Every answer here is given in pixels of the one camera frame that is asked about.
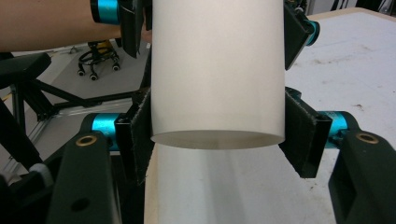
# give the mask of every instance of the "gray floor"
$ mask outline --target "gray floor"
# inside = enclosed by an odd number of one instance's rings
[[[99,76],[96,81],[89,78],[90,69],[85,67],[87,75],[78,76],[78,58],[88,50],[87,47],[79,48],[77,53],[69,54],[69,49],[55,52],[49,52],[52,63],[39,79],[51,84],[54,87],[68,91],[82,98],[97,97],[126,91],[135,91],[139,88],[146,59],[149,54],[147,44],[142,43],[140,55],[134,59],[122,49],[116,48],[120,56],[120,71],[112,70],[112,61],[107,60],[95,66],[95,71]],[[0,91],[1,97],[9,93],[9,90]],[[63,99],[49,95],[48,98],[52,103],[63,102]],[[122,113],[126,112],[132,104],[131,99],[124,99],[112,102],[106,102],[102,105],[83,108],[67,108],[48,122],[37,123],[35,112],[28,108],[25,109],[27,133],[31,135],[40,133],[35,141],[35,146],[40,152],[42,159],[46,159],[61,145],[74,136],[79,129],[80,123],[89,113]],[[6,100],[8,107],[12,106],[11,99]],[[0,146],[0,171],[15,171],[24,173],[21,166],[17,166],[14,160],[9,159],[9,154]]]

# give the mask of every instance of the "black cable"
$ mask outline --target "black cable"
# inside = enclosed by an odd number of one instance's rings
[[[335,11],[337,9],[338,2],[338,0],[334,0],[334,3],[332,4],[332,9],[330,9],[330,11]]]
[[[338,9],[343,9],[344,3],[346,0],[343,0],[343,2],[341,3],[341,6]]]

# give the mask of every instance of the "roller wheel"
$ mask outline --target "roller wheel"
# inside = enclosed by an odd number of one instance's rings
[[[90,75],[90,79],[91,79],[92,81],[96,81],[97,79],[99,79],[99,76],[98,76],[96,73],[92,73],[92,74]]]
[[[77,73],[81,77],[85,76],[85,71],[84,70],[79,69]]]
[[[113,71],[119,71],[120,70],[120,65],[118,63],[113,64]]]

